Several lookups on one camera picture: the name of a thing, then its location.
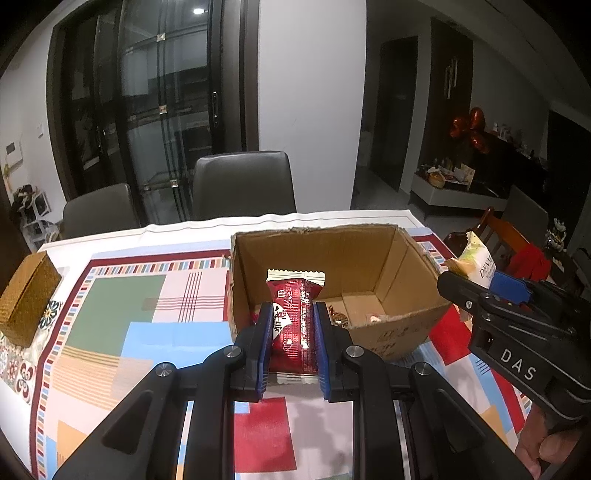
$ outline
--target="screw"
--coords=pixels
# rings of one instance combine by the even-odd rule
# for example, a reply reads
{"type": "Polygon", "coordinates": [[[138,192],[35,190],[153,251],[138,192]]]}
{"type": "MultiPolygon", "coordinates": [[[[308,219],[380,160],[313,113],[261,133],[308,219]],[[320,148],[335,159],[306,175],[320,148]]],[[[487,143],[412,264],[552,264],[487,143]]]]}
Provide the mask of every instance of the screw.
{"type": "Polygon", "coordinates": [[[228,358],[234,358],[235,356],[240,355],[242,349],[238,345],[228,345],[224,350],[223,354],[226,355],[228,358]]]}
{"type": "Polygon", "coordinates": [[[156,375],[159,377],[167,377],[169,376],[174,370],[174,365],[169,364],[168,362],[162,362],[161,364],[156,365],[156,375]]]}
{"type": "Polygon", "coordinates": [[[431,375],[433,372],[433,367],[425,362],[414,364],[414,369],[419,375],[431,375]]]}
{"type": "Polygon", "coordinates": [[[347,355],[349,355],[353,358],[357,358],[357,357],[360,357],[361,355],[363,355],[363,348],[360,347],[359,345],[349,345],[347,347],[347,350],[345,350],[345,352],[347,352],[347,355]]]}

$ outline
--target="sliding door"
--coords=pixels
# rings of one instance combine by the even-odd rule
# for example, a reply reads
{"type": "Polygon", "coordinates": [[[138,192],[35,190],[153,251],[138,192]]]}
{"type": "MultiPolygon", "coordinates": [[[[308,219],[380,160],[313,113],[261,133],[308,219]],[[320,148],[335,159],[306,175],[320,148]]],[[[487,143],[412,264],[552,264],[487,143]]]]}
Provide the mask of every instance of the sliding door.
{"type": "Polygon", "coordinates": [[[196,161],[224,149],[222,0],[124,0],[66,28],[63,134],[77,194],[127,182],[149,223],[191,218],[196,161]]]}

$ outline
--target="wooden chair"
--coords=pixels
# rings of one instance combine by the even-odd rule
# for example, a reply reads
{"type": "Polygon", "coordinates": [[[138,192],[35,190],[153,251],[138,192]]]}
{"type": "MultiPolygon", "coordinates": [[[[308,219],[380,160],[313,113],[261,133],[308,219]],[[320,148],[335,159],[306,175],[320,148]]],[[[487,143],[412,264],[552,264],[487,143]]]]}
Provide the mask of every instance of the wooden chair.
{"type": "Polygon", "coordinates": [[[494,209],[489,207],[484,212],[484,215],[482,215],[478,225],[476,225],[474,228],[470,228],[469,230],[466,230],[466,232],[452,232],[447,237],[445,237],[443,243],[447,245],[449,250],[451,250],[455,256],[459,257],[466,248],[468,243],[466,233],[468,233],[470,230],[480,237],[482,242],[488,247],[493,257],[499,251],[501,245],[506,245],[515,253],[517,253],[529,244],[526,238],[521,235],[521,233],[519,233],[519,231],[513,225],[505,220],[495,217],[494,209]],[[494,233],[498,237],[498,241],[492,246],[493,248],[491,248],[491,246],[488,245],[488,242],[491,240],[491,237],[494,233]]]}

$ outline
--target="white snack package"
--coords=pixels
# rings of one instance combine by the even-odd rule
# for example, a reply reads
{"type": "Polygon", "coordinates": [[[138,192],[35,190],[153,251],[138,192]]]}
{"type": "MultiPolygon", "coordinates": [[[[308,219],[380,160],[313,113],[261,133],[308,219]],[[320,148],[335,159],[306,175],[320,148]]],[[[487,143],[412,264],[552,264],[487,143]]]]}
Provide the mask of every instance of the white snack package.
{"type": "MultiPolygon", "coordinates": [[[[489,288],[495,275],[496,265],[486,245],[478,235],[470,231],[467,234],[468,244],[459,258],[450,258],[443,263],[449,270],[464,278],[477,283],[481,287],[489,288]]],[[[460,320],[468,322],[472,315],[457,307],[460,320]]]]}

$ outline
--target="red cloth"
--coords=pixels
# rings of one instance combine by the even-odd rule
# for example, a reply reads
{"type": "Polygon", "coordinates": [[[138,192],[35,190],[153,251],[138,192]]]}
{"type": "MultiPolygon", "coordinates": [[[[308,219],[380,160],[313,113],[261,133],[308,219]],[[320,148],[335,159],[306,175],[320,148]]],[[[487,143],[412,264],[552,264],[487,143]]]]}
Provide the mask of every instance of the red cloth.
{"type": "Polygon", "coordinates": [[[505,273],[515,278],[528,278],[529,280],[545,280],[550,275],[551,263],[542,250],[533,244],[517,252],[511,258],[505,273]]]}

